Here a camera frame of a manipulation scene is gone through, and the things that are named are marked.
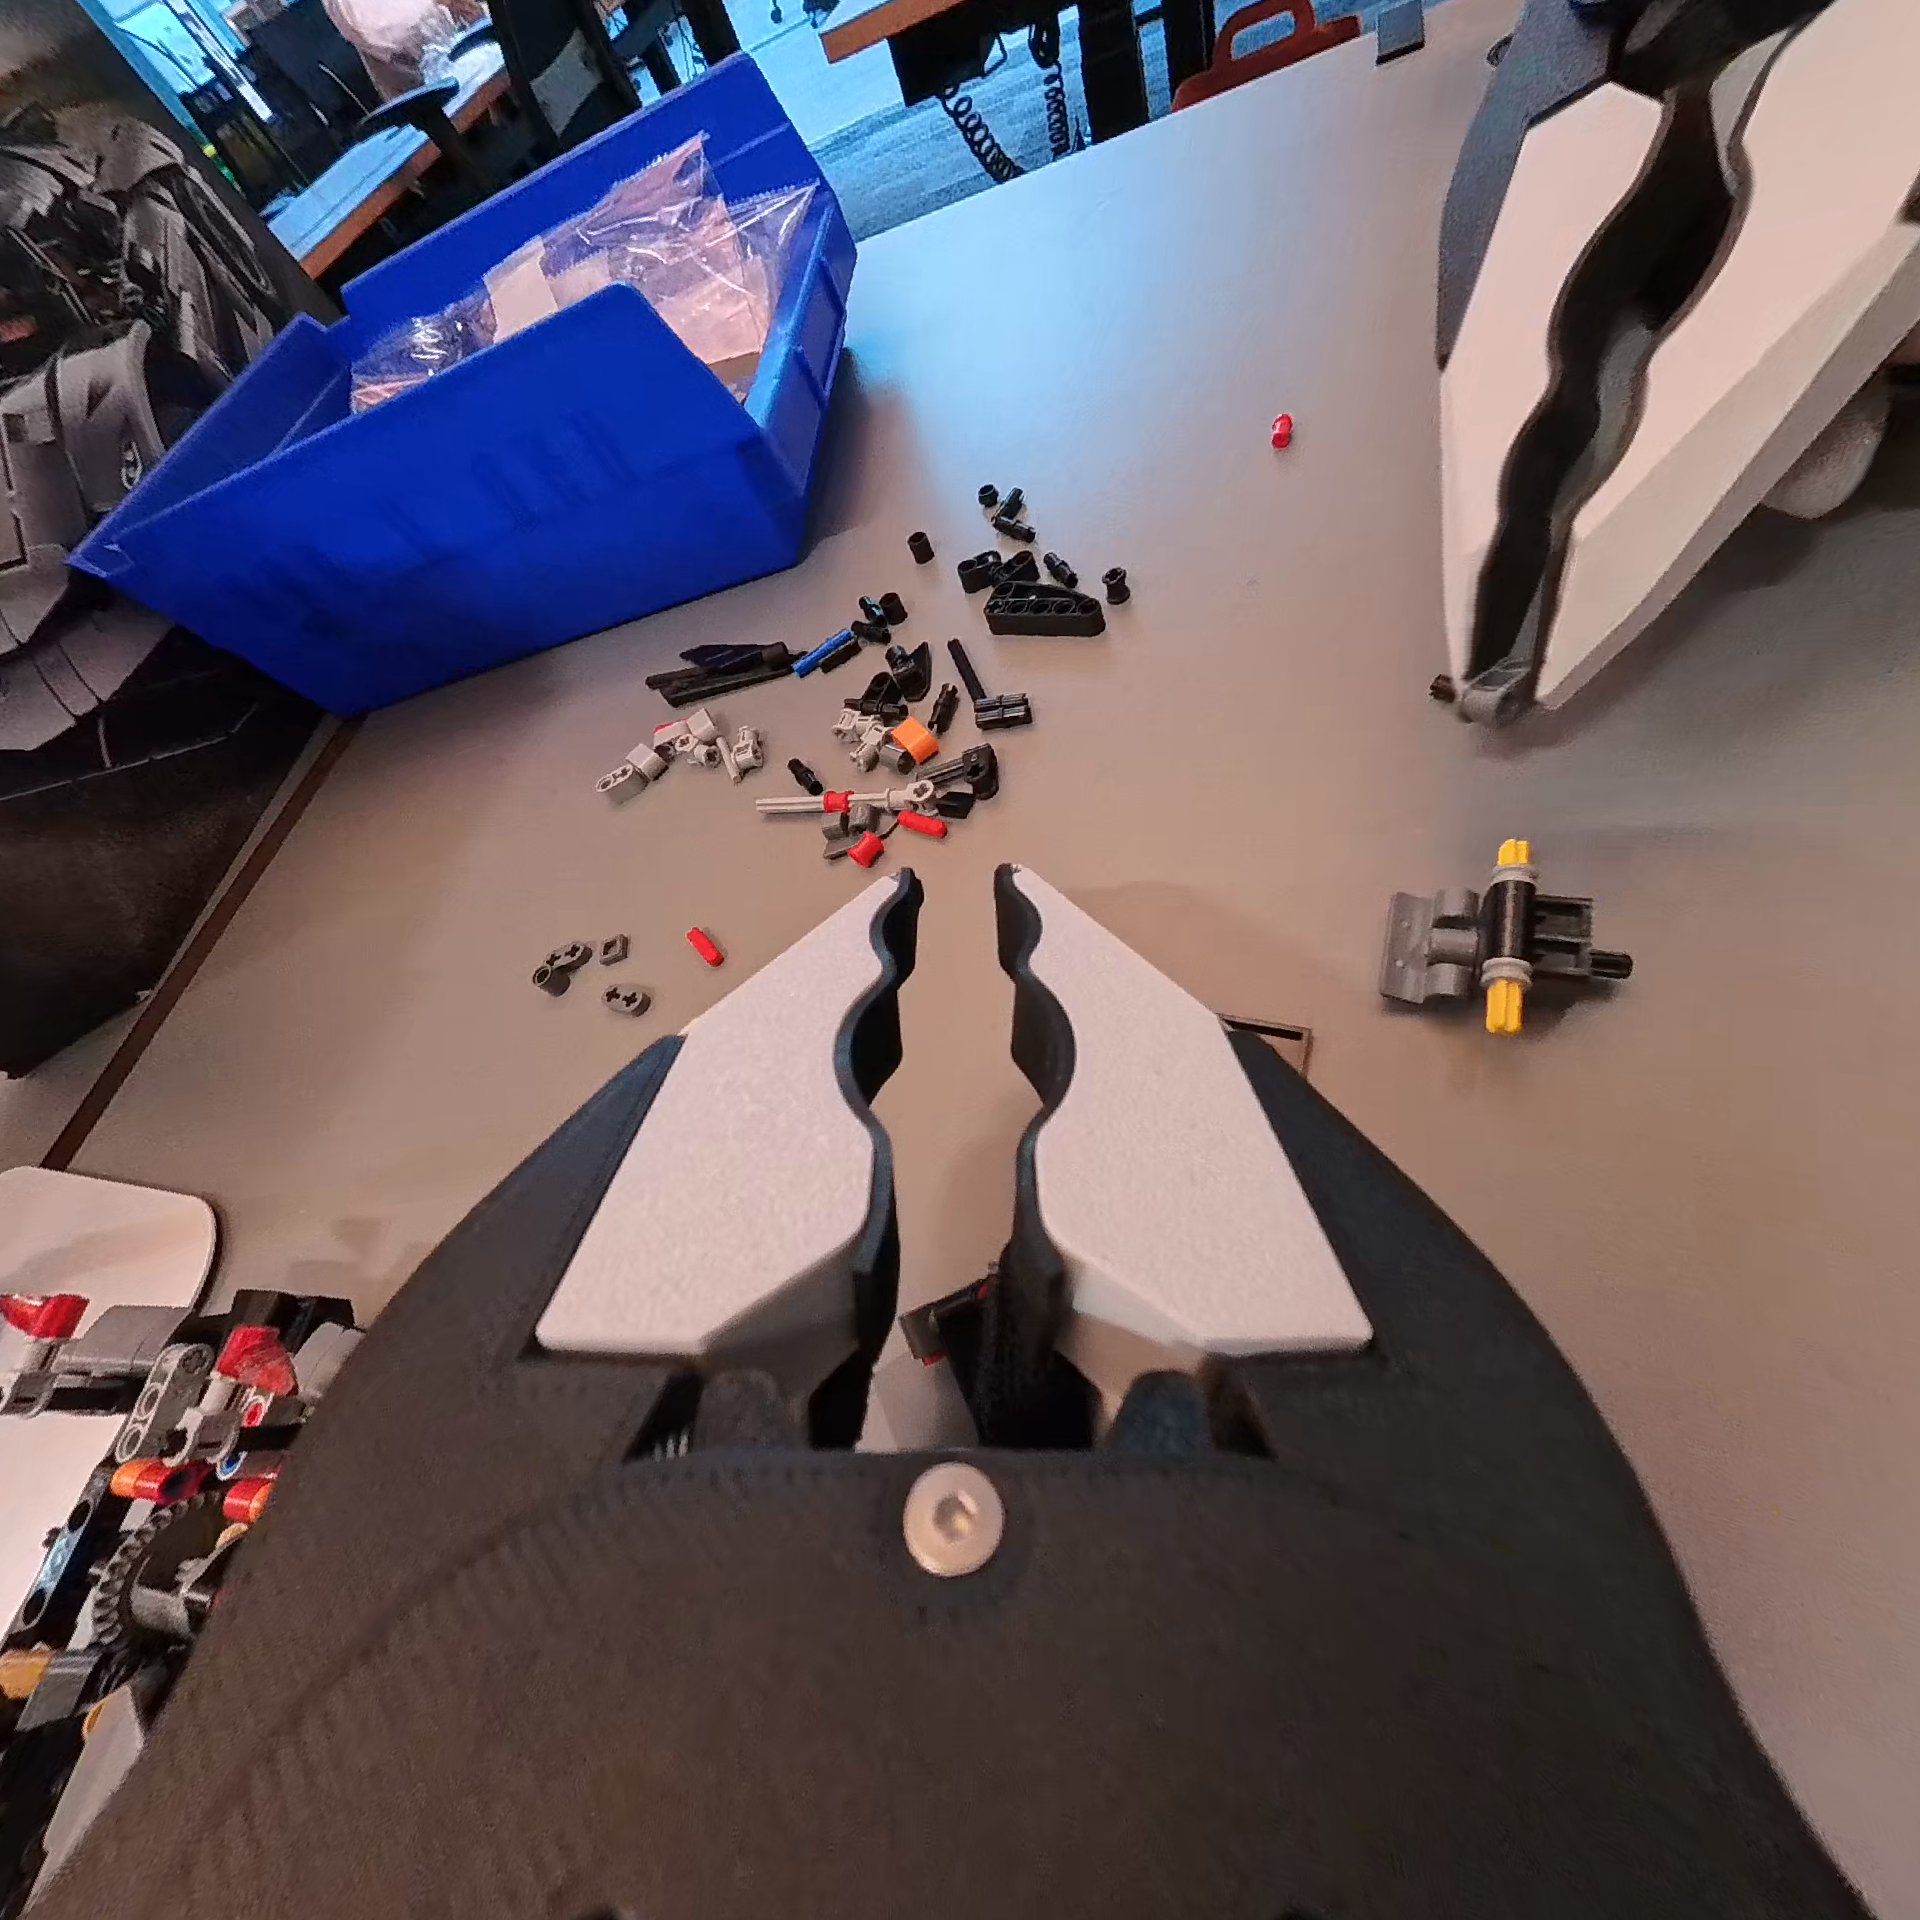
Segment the partly built lego car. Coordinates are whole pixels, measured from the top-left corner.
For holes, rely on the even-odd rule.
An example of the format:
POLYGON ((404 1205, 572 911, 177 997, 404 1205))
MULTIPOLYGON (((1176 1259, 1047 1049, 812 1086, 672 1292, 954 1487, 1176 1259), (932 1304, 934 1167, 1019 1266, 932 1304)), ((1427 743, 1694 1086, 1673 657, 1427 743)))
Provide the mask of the partly built lego car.
POLYGON ((283 1456, 362 1344, 347 1301, 4 1292, 4 1423, 79 1421, 84 1480, 4 1621, 4 1797, 61 1788, 111 1692, 172 1685, 283 1456))

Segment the silver lego body panel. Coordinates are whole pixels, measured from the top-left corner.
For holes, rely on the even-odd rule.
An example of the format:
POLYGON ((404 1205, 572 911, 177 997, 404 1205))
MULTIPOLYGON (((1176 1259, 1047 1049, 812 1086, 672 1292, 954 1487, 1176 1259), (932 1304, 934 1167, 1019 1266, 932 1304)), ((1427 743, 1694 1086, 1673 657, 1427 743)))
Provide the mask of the silver lego body panel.
POLYGON ((131 1685, 105 1694, 84 1718, 81 1755, 42 1837, 47 1864, 58 1864, 105 1814, 148 1744, 148 1713, 131 1685))

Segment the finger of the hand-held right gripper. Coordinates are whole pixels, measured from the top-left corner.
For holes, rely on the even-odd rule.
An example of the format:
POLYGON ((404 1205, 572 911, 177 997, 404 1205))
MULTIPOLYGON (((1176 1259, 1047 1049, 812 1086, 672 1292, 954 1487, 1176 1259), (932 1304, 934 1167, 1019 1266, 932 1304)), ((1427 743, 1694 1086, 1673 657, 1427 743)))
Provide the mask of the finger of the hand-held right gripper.
POLYGON ((1525 123, 1436 351, 1456 683, 1593 683, 1673 570, 1648 283, 1673 252, 1673 104, 1605 81, 1525 123))
POLYGON ((1711 101, 1731 234, 1570 517, 1546 709, 1673 603, 1916 324, 1916 5, 1828 5, 1711 101))

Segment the yellow axle lego assembly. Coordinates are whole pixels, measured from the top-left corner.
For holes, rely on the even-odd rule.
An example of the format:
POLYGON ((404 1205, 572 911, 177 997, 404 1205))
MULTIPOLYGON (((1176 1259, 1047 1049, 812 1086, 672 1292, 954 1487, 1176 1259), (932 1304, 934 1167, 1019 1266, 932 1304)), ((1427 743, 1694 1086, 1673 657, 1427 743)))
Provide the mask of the yellow axle lego assembly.
POLYGON ((1517 1039, 1538 993, 1579 1001, 1631 978, 1634 958, 1596 945, 1593 898, 1546 892, 1518 835, 1483 889, 1394 892, 1386 911, 1378 997, 1400 1008, 1474 1002, 1492 1039, 1517 1039))

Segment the white rounded board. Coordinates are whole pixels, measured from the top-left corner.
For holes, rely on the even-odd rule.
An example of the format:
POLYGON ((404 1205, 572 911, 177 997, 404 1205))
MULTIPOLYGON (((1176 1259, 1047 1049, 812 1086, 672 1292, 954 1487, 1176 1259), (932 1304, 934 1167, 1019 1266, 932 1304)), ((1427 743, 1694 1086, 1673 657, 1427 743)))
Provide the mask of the white rounded board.
POLYGON ((4 1623, 15 1623, 84 1482, 114 1446, 138 1382, 55 1384, 68 1338, 105 1320, 150 1333, 195 1311, 220 1224, 208 1201, 42 1167, 4 1173, 4 1623))

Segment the pile of lego pieces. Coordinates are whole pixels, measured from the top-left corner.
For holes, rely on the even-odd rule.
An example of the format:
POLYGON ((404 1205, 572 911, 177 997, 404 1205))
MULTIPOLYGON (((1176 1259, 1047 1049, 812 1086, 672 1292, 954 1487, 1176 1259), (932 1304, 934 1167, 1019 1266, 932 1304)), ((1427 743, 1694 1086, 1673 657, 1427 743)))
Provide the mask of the pile of lego pieces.
MULTIPOLYGON (((977 507, 983 550, 965 552, 954 577, 983 622, 1001 581, 1077 588, 1098 599, 1105 615, 1129 603, 1123 565, 1110 565, 1088 588, 1064 556, 1042 547, 1026 487, 980 483, 977 507)), ((850 858, 858 869, 873 869, 899 829, 947 841, 954 822, 1001 794, 995 735, 1026 733, 1034 706, 1026 693, 989 686, 959 638, 947 638, 939 657, 932 638, 905 644, 905 624, 905 599, 884 593, 858 599, 845 626, 804 649, 782 642, 688 646, 676 665, 646 676, 646 689, 671 713, 596 782, 596 794, 609 807, 624 807, 656 790, 672 767, 720 770, 729 783, 744 783, 770 766, 768 735, 762 725, 726 725, 720 698, 869 665, 866 686, 845 693, 830 719, 836 759, 824 770, 791 759, 783 773, 794 790, 762 794, 754 816, 808 822, 819 833, 828 858, 850 858)))

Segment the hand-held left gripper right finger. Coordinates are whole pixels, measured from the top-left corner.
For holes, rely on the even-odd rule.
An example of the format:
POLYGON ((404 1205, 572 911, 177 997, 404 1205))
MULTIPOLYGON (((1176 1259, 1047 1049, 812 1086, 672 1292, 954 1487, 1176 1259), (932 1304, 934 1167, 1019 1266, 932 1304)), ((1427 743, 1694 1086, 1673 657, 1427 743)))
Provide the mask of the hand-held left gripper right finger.
POLYGON ((992 1444, 1077 1444, 1147 1374, 1364 1351, 1371 1320, 1260 1098, 1273 1049, 1034 869, 1001 865, 992 898, 1040 1098, 992 1288, 992 1444))

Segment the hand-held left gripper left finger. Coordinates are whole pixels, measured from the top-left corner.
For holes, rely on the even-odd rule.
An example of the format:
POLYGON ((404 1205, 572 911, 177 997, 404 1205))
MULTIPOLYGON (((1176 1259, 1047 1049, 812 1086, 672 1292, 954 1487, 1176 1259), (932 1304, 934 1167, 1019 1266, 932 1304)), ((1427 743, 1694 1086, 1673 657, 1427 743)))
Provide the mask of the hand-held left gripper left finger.
POLYGON ((549 1298, 535 1344, 717 1382, 762 1371, 817 1446, 855 1446, 899 1316, 896 1157, 877 1093, 923 886, 873 881, 697 1016, 549 1298))

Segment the lego set box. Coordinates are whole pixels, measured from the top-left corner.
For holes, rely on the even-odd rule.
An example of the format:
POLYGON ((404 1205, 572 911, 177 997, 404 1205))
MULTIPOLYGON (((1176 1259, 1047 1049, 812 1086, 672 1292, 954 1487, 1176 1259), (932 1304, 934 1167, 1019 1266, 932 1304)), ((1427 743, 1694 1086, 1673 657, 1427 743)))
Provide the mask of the lego set box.
POLYGON ((131 1013, 319 725, 77 570, 325 292, 89 5, 4 5, 4 1078, 131 1013))

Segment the black metal stand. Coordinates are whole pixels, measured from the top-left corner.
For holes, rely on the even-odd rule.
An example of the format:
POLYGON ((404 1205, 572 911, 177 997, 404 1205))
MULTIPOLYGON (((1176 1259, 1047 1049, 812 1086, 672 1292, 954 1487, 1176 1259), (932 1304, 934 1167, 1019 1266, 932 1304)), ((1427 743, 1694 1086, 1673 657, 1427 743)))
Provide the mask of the black metal stand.
POLYGON ((708 65, 741 52, 726 5, 487 5, 487 18, 544 160, 639 110, 635 64, 661 96, 683 85, 663 45, 671 25, 685 25, 708 65))

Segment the brown wooden desk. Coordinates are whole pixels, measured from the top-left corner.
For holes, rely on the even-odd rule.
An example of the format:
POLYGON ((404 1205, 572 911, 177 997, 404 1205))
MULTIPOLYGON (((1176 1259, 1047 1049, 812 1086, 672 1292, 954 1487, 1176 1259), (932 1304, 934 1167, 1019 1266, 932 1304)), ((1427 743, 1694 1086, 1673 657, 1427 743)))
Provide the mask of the brown wooden desk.
POLYGON ((899 64, 947 70, 973 79, 992 72, 992 50, 1030 33, 1042 18, 1067 18, 1086 5, 836 5, 819 25, 830 64, 845 64, 873 45, 905 45, 899 64))
POLYGON ((265 217, 276 238, 310 278, 330 271, 435 168, 478 179, 466 134, 507 97, 499 50, 482 42, 446 81, 374 110, 374 132, 350 144, 310 188, 265 217))

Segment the blue plastic bin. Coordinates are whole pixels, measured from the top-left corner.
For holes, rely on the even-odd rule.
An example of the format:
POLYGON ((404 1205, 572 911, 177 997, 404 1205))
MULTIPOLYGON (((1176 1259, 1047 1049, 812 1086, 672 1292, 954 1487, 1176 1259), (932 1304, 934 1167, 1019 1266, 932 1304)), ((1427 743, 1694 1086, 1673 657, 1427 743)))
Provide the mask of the blue plastic bin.
POLYGON ((293 317, 68 556, 135 603, 357 716, 804 556, 855 238, 753 56, 628 115, 293 317), (729 200, 812 188, 748 398, 632 287, 423 390, 350 366, 692 134, 729 200))

